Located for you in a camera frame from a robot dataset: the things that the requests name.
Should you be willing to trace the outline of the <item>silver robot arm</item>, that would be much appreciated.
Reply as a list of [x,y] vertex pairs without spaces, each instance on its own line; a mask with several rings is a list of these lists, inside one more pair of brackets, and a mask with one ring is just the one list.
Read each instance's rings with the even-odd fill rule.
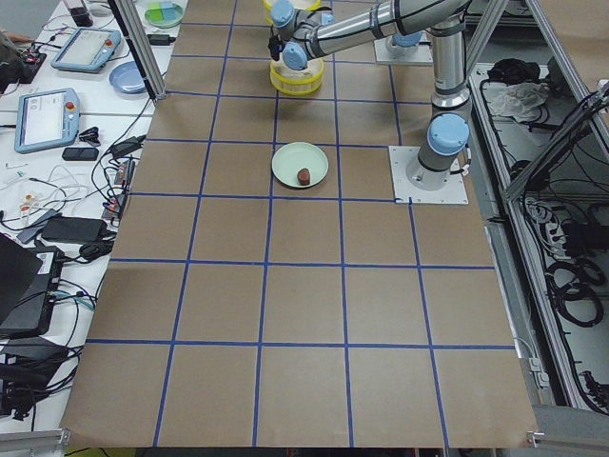
[[418,48],[422,37],[422,30],[407,35],[396,33],[386,38],[385,47],[392,54],[415,51]]
[[432,117],[417,164],[444,172],[465,148],[470,130],[467,87],[464,1],[384,1],[345,19],[329,8],[300,9],[291,1],[270,8],[268,48],[275,61],[293,71],[339,51],[366,43],[386,65],[430,66],[434,90]]

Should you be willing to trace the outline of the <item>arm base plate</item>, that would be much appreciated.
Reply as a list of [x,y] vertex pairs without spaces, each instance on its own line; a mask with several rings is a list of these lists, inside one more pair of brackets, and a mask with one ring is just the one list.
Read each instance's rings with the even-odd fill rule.
[[402,54],[392,54],[385,47],[385,39],[374,42],[376,62],[381,65],[403,65],[414,67],[431,67],[433,64],[431,47],[426,42],[420,42],[415,51]]
[[394,202],[414,205],[468,205],[459,159],[453,160],[449,170],[430,171],[420,163],[419,150],[419,147],[388,147]]

